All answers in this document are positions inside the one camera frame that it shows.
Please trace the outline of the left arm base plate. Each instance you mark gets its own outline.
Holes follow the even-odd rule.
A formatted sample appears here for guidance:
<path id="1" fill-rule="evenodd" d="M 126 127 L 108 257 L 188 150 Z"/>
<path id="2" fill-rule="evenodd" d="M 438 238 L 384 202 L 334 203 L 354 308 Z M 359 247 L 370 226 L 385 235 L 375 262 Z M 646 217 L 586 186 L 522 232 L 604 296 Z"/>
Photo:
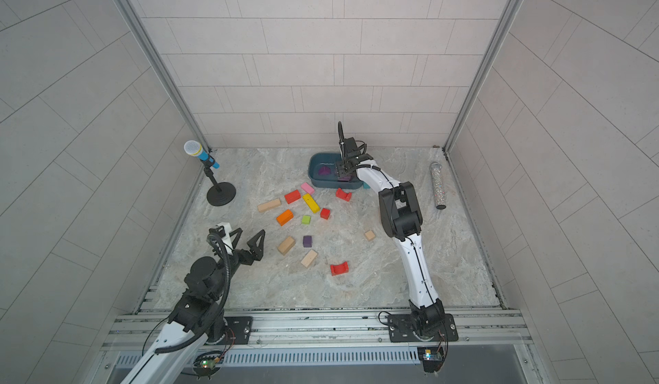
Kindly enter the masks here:
<path id="1" fill-rule="evenodd" d="M 252 332 L 250 316 L 219 317 L 210 327 L 206 346 L 246 345 Z"/>

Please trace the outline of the purple triangular block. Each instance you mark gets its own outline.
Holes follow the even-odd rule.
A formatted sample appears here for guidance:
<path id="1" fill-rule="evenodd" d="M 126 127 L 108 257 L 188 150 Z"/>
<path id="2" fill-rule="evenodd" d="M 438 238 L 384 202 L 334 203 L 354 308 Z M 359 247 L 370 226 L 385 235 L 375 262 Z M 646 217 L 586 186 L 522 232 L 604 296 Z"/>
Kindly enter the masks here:
<path id="1" fill-rule="evenodd" d="M 319 167 L 319 170 L 317 171 L 317 173 L 318 173 L 320 176 L 330 176 L 330 175 L 332 174 L 332 170 L 331 170 L 331 168 L 330 168 L 329 166 L 327 166 L 327 165 L 321 165 L 321 166 Z"/>

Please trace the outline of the teal plastic storage bin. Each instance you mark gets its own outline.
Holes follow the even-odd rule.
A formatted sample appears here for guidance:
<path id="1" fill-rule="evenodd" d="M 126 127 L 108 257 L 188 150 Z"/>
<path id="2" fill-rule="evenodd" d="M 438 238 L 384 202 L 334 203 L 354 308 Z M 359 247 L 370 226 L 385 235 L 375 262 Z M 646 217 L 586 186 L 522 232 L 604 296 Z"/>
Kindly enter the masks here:
<path id="1" fill-rule="evenodd" d="M 341 161 L 339 152 L 319 152 L 311 156 L 308 176 L 316 188 L 341 188 L 355 190 L 363 187 L 363 182 L 356 176 L 340 178 L 336 174 L 336 163 Z"/>

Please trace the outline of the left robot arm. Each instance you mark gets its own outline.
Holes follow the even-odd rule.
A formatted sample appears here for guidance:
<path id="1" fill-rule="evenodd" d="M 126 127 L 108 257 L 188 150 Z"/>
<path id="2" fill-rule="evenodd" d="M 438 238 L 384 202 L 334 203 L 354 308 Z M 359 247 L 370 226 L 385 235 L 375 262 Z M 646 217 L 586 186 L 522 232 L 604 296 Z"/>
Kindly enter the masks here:
<path id="1" fill-rule="evenodd" d="M 192 264 L 185 292 L 161 322 L 153 344 L 142 348 L 124 383 L 174 383 L 188 374 L 209 380 L 226 363 L 232 347 L 249 343 L 252 317 L 227 317 L 225 306 L 233 275 L 264 257 L 265 231 L 248 240 L 247 249 L 237 248 L 241 235 L 242 229 L 229 224 L 209 229 L 207 243 L 214 255 Z"/>

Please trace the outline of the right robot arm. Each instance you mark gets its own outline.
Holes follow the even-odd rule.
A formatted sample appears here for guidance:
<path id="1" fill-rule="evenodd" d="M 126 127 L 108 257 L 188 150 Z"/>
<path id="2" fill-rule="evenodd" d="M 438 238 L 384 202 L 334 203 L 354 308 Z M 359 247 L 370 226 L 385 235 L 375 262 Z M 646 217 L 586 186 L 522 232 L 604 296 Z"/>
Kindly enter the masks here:
<path id="1" fill-rule="evenodd" d="M 382 227 L 402 257 L 414 333 L 420 339 L 438 336 L 446 340 L 446 312 L 425 260 L 421 239 L 423 217 L 414 185 L 384 172 L 367 153 L 366 143 L 345 137 L 343 131 L 338 136 L 342 158 L 336 162 L 337 174 L 354 176 L 377 193 Z"/>

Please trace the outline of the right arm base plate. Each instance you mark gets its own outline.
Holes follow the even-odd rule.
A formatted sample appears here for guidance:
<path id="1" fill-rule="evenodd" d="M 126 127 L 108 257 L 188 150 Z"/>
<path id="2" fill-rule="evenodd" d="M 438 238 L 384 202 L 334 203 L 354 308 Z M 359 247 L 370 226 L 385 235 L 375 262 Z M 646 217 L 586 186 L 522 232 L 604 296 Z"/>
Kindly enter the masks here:
<path id="1" fill-rule="evenodd" d="M 438 328 L 431 329 L 430 336 L 415 332 L 410 315 L 389 314 L 386 315 L 386 322 L 392 343 L 439 342 L 441 340 L 452 343 L 459 341 L 458 328 L 451 314 L 446 314 Z"/>

